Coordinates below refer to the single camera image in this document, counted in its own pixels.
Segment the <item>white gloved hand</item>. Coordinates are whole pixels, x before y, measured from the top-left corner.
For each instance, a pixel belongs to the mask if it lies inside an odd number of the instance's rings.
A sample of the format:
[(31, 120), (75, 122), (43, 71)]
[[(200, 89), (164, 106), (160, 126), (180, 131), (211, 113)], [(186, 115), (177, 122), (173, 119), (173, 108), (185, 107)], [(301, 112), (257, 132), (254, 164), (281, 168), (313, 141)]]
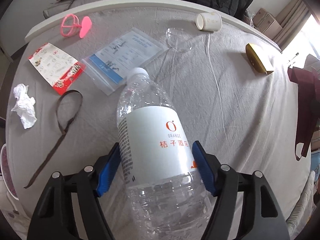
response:
[(315, 194), (314, 182), (315, 172), (311, 171), (298, 202), (286, 220), (290, 239), (295, 239), (299, 235), (315, 209), (313, 202), (313, 195)]

